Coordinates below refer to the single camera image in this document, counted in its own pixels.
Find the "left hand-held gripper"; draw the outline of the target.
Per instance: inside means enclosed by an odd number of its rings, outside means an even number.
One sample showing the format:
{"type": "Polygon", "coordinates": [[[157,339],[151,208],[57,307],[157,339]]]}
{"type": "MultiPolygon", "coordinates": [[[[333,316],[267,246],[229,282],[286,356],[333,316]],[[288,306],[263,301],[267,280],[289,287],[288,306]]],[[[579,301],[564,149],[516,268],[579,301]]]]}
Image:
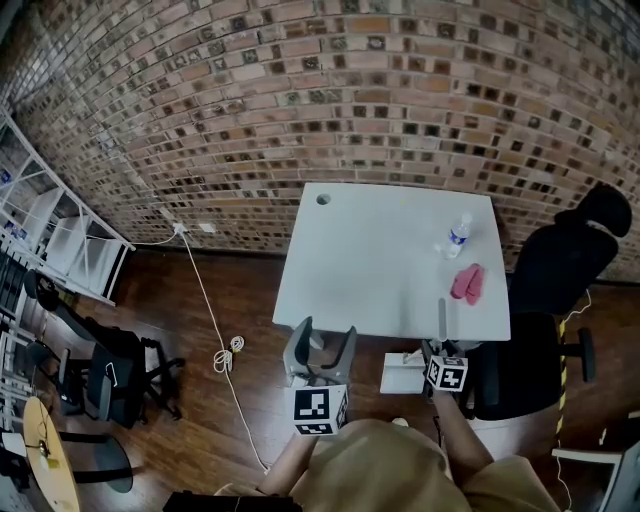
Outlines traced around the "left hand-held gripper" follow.
{"type": "Polygon", "coordinates": [[[284,390],[286,412],[299,436],[334,436],[347,423],[349,374],[355,356],[358,333],[352,326],[331,364],[320,366],[319,384],[306,375],[310,356],[312,317],[306,317],[292,332],[283,352],[288,376],[284,390]]]}

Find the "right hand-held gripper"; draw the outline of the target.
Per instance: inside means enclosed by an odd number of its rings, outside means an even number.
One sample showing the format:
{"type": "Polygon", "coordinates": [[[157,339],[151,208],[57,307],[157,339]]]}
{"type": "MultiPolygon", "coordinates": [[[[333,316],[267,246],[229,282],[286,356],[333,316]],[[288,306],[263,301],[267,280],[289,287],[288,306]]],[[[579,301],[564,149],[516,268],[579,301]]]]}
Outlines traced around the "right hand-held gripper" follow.
{"type": "Polygon", "coordinates": [[[434,355],[430,341],[421,341],[421,350],[425,360],[425,385],[436,391],[459,393],[463,390],[468,373],[468,360],[458,356],[459,347],[451,340],[444,342],[448,356],[434,355]]]}

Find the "person's left forearm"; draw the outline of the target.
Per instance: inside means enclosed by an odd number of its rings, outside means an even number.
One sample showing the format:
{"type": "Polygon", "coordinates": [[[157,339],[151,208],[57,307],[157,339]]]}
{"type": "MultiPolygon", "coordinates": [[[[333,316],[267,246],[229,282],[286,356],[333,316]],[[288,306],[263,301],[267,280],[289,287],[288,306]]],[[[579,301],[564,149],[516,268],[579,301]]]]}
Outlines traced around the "person's left forearm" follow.
{"type": "Polygon", "coordinates": [[[308,469],[319,439],[319,436],[294,434],[257,490],[269,496],[287,496],[308,469]]]}

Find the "person's right forearm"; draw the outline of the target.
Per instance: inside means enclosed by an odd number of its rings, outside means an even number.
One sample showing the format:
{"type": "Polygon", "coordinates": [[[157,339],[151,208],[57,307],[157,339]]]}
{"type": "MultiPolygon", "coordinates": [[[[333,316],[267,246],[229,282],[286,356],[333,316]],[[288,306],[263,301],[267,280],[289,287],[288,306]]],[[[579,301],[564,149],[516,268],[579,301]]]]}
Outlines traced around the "person's right forearm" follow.
{"type": "Polygon", "coordinates": [[[469,425],[454,397],[436,390],[433,402],[451,466],[477,472],[493,463],[494,459],[469,425]]]}

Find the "pink cloth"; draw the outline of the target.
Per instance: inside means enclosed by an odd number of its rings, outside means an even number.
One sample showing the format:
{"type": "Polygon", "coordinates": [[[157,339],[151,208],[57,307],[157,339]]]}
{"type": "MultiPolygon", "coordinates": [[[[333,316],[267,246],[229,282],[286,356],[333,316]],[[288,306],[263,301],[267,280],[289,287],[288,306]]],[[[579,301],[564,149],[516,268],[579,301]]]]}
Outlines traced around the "pink cloth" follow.
{"type": "Polygon", "coordinates": [[[459,271],[451,286],[450,296],[475,306],[482,295],[484,276],[485,268],[477,263],[459,271]]]}

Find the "black high-back office chair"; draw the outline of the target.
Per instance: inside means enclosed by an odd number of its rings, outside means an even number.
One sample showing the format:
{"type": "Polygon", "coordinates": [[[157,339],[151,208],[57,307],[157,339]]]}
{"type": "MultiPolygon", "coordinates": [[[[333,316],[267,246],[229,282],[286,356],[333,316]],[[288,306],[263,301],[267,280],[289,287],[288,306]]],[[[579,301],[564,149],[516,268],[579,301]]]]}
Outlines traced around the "black high-back office chair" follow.
{"type": "Polygon", "coordinates": [[[586,382],[595,377],[589,329],[564,340],[567,318],[589,286],[613,261],[631,228],[628,200],[598,184],[574,209],[524,242],[508,287],[511,337],[466,352],[467,380],[460,396],[469,419],[499,421],[533,414],[561,400],[566,357],[577,357],[586,382]]]}

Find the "white rectangular table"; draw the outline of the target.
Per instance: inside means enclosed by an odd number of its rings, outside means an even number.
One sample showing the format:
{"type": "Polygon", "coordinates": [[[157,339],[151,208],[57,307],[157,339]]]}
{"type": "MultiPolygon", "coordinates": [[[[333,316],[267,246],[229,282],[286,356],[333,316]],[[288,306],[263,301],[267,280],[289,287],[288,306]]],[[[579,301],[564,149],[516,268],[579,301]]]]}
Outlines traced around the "white rectangular table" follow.
{"type": "Polygon", "coordinates": [[[503,253],[490,197],[415,187],[312,183],[303,189],[272,321],[319,331],[429,339],[446,300],[447,336],[511,337],[503,253]],[[455,259],[443,246],[453,223],[473,216],[455,259]],[[456,274],[485,268],[480,300],[450,296],[456,274]]]}

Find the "clear plastic water bottle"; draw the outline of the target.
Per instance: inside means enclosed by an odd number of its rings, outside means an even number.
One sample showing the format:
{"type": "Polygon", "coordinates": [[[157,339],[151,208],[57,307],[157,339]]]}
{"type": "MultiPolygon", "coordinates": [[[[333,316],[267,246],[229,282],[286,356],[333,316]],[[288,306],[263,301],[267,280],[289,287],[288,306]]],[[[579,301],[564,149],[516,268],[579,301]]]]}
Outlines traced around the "clear plastic water bottle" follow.
{"type": "Polygon", "coordinates": [[[442,249],[442,254],[445,259],[451,260],[458,257],[470,236],[472,223],[473,216],[470,213],[463,213],[453,223],[442,249]]]}

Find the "person's tan clothing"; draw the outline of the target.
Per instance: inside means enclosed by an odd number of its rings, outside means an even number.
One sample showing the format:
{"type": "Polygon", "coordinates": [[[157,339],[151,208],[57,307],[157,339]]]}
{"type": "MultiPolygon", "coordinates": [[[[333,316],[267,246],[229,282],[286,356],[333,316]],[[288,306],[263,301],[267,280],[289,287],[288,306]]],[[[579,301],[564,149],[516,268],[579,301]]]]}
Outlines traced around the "person's tan clothing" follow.
{"type": "Polygon", "coordinates": [[[258,485],[230,483],[217,493],[232,498],[231,512],[250,498],[257,502],[249,512],[266,512],[270,497],[290,498],[301,512],[560,512],[527,459],[457,469],[445,445],[374,419],[354,421],[326,443],[319,439],[287,496],[262,494],[258,485]]]}

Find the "black mesh office chair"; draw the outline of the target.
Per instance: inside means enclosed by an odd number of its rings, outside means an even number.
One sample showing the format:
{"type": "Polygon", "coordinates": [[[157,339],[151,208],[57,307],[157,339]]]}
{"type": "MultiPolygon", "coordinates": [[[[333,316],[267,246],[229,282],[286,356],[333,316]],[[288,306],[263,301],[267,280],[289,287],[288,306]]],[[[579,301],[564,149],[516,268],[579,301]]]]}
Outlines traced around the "black mesh office chair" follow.
{"type": "Polygon", "coordinates": [[[62,402],[84,413],[84,402],[89,401],[100,420],[111,420],[130,429],[136,422],[147,422],[144,396],[148,395],[174,420],[182,418],[180,410],[170,402],[178,397],[171,369],[182,368],[183,358],[168,360],[159,341],[80,316],[60,298],[54,282],[36,270],[26,273],[23,285],[29,298],[93,344],[89,360],[73,359],[69,350],[59,359],[53,382],[62,402]]]}

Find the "grey office chair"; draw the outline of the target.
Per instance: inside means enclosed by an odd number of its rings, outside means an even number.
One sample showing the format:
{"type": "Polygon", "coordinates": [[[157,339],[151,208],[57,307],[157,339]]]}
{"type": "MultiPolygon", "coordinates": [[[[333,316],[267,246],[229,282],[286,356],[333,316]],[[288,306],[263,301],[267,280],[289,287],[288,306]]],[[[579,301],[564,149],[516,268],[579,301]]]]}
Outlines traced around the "grey office chair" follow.
{"type": "Polygon", "coordinates": [[[68,414],[74,406],[68,390],[68,378],[62,371],[62,360],[44,342],[35,340],[26,347],[29,363],[55,389],[61,402],[63,414],[68,414]]]}

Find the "white metal shelf rack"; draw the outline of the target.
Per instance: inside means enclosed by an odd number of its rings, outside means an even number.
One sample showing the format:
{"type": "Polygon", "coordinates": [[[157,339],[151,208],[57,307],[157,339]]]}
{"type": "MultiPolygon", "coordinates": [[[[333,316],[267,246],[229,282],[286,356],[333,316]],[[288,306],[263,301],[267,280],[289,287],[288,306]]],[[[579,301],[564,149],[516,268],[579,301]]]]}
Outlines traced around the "white metal shelf rack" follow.
{"type": "Polygon", "coordinates": [[[0,107],[0,255],[112,305],[134,250],[49,167],[0,107]]]}

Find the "round wooden table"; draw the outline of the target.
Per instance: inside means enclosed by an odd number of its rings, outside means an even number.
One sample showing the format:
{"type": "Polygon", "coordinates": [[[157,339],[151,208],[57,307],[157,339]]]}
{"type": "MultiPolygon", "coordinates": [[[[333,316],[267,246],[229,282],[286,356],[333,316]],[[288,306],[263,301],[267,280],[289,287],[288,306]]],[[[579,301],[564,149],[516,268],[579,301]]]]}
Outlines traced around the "round wooden table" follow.
{"type": "Polygon", "coordinates": [[[113,436],[58,430],[36,396],[28,398],[24,407],[23,438],[35,481],[54,512],[81,512],[80,484],[106,483],[121,494],[133,487],[129,458],[113,436]],[[74,469],[65,451],[67,443],[91,446],[96,468],[74,469]]]}

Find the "white furniture frame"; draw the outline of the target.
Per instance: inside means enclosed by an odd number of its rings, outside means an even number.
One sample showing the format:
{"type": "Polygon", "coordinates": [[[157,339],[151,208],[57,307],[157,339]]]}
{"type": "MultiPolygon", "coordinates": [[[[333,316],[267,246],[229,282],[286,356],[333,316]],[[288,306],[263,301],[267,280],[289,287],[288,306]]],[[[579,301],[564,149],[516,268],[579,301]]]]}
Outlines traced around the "white furniture frame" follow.
{"type": "Polygon", "coordinates": [[[554,448],[563,512],[640,512],[640,441],[624,451],[554,448]]]}

